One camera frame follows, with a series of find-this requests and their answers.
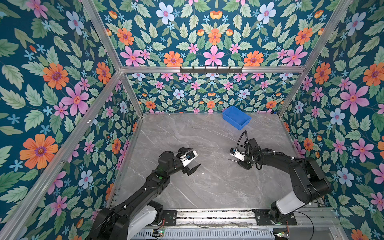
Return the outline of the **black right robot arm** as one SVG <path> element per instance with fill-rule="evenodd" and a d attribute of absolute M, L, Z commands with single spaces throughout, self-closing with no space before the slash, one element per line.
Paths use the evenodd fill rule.
<path fill-rule="evenodd" d="M 245 153 L 239 158 L 238 164 L 244 169 L 250 170 L 253 165 L 259 169 L 269 166 L 290 176 L 292 191 L 273 202 L 268 212 L 273 224 L 281 223 L 291 213 L 332 190 L 325 173 L 313 158 L 295 158 L 272 149 L 262 149 L 255 139 L 246 140 L 241 147 Z"/>

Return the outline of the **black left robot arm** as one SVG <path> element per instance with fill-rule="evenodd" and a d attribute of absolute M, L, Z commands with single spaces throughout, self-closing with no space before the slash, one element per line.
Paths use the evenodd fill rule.
<path fill-rule="evenodd" d="M 165 151 L 158 158 L 145 183 L 129 198 L 113 208 L 103 208 L 94 220 L 88 240 L 130 240 L 144 227 L 163 224 L 163 205 L 154 201 L 178 172 L 193 174 L 200 165 L 189 164 L 198 156 L 192 148 Z"/>

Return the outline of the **blue plastic bin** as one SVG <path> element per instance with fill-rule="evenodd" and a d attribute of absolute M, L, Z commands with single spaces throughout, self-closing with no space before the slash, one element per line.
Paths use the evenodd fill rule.
<path fill-rule="evenodd" d="M 242 130 L 252 118 L 242 110 L 231 106 L 223 111 L 223 119 L 237 130 Z"/>

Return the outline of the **black hook rack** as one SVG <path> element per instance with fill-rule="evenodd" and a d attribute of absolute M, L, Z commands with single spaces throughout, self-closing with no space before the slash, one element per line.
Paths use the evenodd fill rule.
<path fill-rule="evenodd" d="M 180 67 L 180 73 L 186 74 L 238 74 L 243 67 Z"/>

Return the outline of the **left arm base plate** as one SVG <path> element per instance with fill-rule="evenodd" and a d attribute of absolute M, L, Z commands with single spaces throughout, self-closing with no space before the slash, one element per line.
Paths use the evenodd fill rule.
<path fill-rule="evenodd" d="M 155 226 L 176 226 L 178 211 L 176 210 L 161 210 L 157 213 Z"/>

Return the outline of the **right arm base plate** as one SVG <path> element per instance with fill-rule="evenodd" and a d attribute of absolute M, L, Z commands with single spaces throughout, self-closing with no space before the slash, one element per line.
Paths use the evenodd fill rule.
<path fill-rule="evenodd" d="M 296 226 L 297 221 L 293 213 L 282 215 L 275 209 L 252 209 L 258 226 Z"/>

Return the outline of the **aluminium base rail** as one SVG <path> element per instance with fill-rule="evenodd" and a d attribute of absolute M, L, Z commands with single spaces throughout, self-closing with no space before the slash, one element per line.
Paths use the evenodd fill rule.
<path fill-rule="evenodd" d="M 252 209 L 177 209 L 178 217 L 174 227 L 208 228 L 238 226 L 240 228 L 285 228 L 288 226 L 294 228 L 330 228 L 341 226 L 336 213 L 331 208 L 307 206 L 293 212 L 297 221 L 296 226 L 258 226 Z"/>

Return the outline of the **aluminium frame post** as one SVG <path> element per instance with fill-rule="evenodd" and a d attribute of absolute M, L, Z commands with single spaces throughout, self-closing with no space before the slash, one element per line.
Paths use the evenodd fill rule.
<path fill-rule="evenodd" d="M 280 108 L 278 112 L 278 116 L 280 119 L 283 119 L 284 113 L 287 111 L 294 97 L 300 90 L 301 85 L 303 84 L 304 80 L 308 76 L 316 60 L 320 56 L 320 53 L 322 52 L 323 48 L 326 46 L 327 42 L 330 40 L 331 35 L 334 33 L 336 27 L 342 20 L 343 16 L 347 13 L 348 8 L 352 3 L 353 3 L 352 0 L 341 0 L 338 2 L 338 5 L 335 11 L 332 13 L 331 17 L 329 18 L 329 21 L 325 25 L 324 32 L 320 36 L 319 40 L 315 44 L 315 47 L 313 48 L 308 59 L 306 60 L 303 73 L 301 73 L 298 76 L 295 84 L 292 86 L 289 94 L 285 98 L 285 102 L 283 103 L 283 106 Z"/>

